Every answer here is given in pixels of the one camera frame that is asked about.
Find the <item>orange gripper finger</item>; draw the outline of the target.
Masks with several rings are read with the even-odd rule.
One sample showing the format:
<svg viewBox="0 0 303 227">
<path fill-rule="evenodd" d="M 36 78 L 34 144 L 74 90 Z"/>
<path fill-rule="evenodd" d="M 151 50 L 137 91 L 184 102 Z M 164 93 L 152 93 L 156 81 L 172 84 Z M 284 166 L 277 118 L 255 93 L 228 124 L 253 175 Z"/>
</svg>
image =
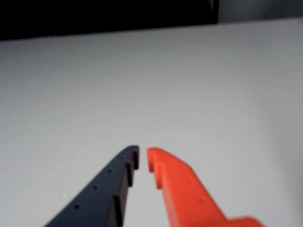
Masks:
<svg viewBox="0 0 303 227">
<path fill-rule="evenodd" d="M 194 170 L 161 148 L 148 148 L 149 171 L 163 194 L 172 227 L 260 227 L 251 217 L 227 218 Z"/>
</svg>

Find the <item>navy gripper finger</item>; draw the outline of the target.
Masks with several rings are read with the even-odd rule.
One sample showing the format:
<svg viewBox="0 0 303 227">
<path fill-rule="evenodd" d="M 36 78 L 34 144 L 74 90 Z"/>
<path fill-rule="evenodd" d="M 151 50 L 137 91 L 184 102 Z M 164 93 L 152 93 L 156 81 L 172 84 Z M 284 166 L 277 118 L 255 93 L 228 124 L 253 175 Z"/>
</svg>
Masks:
<svg viewBox="0 0 303 227">
<path fill-rule="evenodd" d="M 139 168 L 139 152 L 137 145 L 120 151 L 47 226 L 123 226 L 128 188 Z"/>
</svg>

